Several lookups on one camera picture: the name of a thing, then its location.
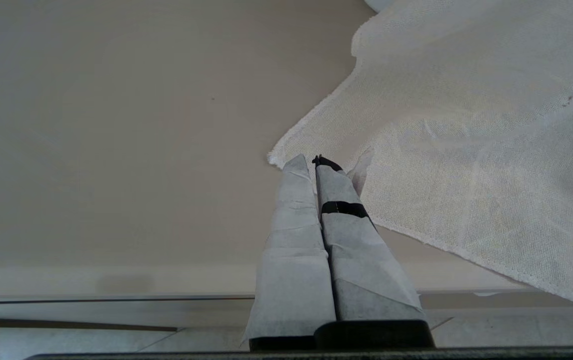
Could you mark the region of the right gripper right finger wrapped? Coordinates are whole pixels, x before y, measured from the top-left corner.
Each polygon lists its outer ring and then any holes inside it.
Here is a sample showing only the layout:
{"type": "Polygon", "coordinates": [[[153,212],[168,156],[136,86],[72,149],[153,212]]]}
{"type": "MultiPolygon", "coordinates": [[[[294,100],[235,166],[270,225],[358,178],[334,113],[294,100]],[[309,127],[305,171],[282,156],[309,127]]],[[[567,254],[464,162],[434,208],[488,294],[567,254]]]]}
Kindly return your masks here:
{"type": "Polygon", "coordinates": [[[432,349],[419,294],[385,244],[349,175],[317,155],[323,241],[336,321],[319,327],[319,349],[432,349]]]}

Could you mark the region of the right gripper left finger wrapped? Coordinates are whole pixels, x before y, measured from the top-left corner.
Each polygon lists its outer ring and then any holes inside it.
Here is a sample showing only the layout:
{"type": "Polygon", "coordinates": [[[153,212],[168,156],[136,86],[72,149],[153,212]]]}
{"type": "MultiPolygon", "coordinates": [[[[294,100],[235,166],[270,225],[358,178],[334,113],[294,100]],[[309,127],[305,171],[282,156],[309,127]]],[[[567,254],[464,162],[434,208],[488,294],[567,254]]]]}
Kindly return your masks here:
{"type": "Polygon", "coordinates": [[[317,199],[300,154],[282,169],[244,340],[252,351],[314,350],[316,331],[336,319],[317,199]]]}

